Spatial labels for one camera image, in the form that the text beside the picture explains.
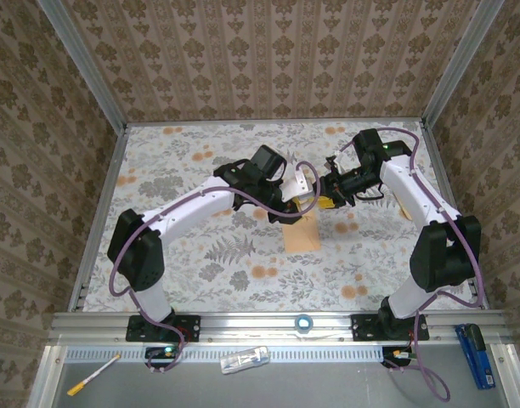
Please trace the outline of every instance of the small plastic package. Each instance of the small plastic package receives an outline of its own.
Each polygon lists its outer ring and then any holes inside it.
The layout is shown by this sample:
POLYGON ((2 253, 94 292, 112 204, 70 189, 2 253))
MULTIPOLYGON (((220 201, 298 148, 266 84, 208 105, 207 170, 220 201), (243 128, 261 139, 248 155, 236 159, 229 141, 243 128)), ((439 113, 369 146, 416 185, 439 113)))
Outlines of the small plastic package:
POLYGON ((269 363, 269 351, 267 347, 262 346, 221 357, 220 368, 223 374, 231 374, 267 363, 269 363))

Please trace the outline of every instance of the pen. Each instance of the pen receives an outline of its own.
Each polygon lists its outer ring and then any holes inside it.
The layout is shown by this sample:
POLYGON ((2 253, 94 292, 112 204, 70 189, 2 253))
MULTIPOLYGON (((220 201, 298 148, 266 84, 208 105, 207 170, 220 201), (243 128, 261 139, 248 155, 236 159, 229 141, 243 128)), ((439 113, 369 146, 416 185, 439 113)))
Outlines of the pen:
POLYGON ((84 388, 84 386, 87 385, 88 383, 90 383, 95 377, 97 377, 100 374, 100 372, 105 370, 108 366, 110 366, 111 364, 113 364, 115 361, 117 361, 120 358, 121 358, 121 355, 117 354, 115 357, 113 357, 112 359, 107 361, 105 364, 103 364, 98 370, 94 371, 90 376, 86 377, 84 380, 82 380, 80 383, 78 383, 75 387, 71 388, 67 392, 67 394, 72 397, 73 395, 75 395, 76 393, 81 391, 84 388))

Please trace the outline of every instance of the gray panel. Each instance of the gray panel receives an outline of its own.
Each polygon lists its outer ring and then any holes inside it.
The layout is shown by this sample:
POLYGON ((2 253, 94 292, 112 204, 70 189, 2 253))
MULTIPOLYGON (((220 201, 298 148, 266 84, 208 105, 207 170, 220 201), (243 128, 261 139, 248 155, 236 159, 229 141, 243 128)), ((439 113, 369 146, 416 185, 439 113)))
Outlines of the gray panel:
POLYGON ((498 373, 497 388, 477 390, 459 346, 422 351, 449 385, 448 404, 430 394, 419 372, 391 374, 379 364, 267 364, 224 376, 218 364, 151 374, 144 365, 116 363, 75 397, 66 391, 100 364, 65 365, 53 407, 507 407, 498 373))

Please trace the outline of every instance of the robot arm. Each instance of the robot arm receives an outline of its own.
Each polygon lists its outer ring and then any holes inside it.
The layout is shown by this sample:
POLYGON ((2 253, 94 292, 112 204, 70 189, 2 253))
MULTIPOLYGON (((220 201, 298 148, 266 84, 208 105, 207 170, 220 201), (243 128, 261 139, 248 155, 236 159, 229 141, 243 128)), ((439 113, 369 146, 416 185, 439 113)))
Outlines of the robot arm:
POLYGON ((360 132, 353 139, 360 167, 340 173, 336 156, 328 157, 330 172, 320 178, 321 195, 327 207, 355 205, 355 196, 370 187, 385 184, 410 213, 421 232, 410 259, 411 276, 380 309, 385 332, 398 320, 413 316, 436 292, 460 285, 474 276, 471 262, 455 232, 448 225, 432 197, 455 221, 478 258, 481 228, 475 217, 462 217, 410 165, 411 151, 402 141, 383 144, 375 129, 360 132), (419 186, 414 176, 424 187, 419 186))
POLYGON ((297 204, 291 198, 310 192, 311 184, 307 183, 299 169, 293 178, 284 183, 281 178, 273 180, 282 167, 286 168, 286 160, 263 145, 251 160, 243 159, 219 167, 203 184, 177 200, 149 210, 144 215, 138 215, 132 209, 121 214, 107 255, 118 264, 117 270, 127 278, 138 306, 152 320, 163 321, 173 314, 161 286, 165 270, 164 245, 214 213, 230 208, 239 210, 247 203, 243 195, 278 212, 279 215, 268 215, 271 223, 294 224, 300 218, 297 204), (149 220, 148 225, 145 225, 144 219, 149 220), (121 261, 117 262, 122 248, 133 234, 137 236, 129 244, 121 261))

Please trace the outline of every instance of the table surface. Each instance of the table surface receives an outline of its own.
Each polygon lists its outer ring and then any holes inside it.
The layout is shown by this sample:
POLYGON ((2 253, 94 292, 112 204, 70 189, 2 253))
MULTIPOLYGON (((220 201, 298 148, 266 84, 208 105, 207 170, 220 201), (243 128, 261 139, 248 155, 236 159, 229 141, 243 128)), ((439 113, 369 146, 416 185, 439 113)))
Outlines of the table surface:
MULTIPOLYGON (((291 164, 308 160, 325 173, 325 157, 358 131, 406 128, 421 137, 416 163, 437 187, 418 122, 206 123, 174 127, 132 127, 105 231, 88 288, 84 311, 135 310, 128 296, 108 289, 112 267, 107 248, 118 215, 161 206, 201 184, 214 168, 251 157, 260 145, 283 154, 291 164)), ((384 141, 411 137, 382 132, 384 141)), ((353 151, 347 159, 358 166, 353 151)), ((409 258, 418 231, 406 219, 390 190, 385 198, 358 201, 356 207, 315 209, 321 248, 286 253, 282 228, 267 213, 243 206, 200 221, 164 248, 163 288, 173 307, 186 312, 375 310, 410 275, 409 258)), ((116 287, 126 281, 117 274, 116 287)), ((454 292, 469 300, 467 284, 454 292)), ((431 309, 458 309, 447 298, 431 309)))

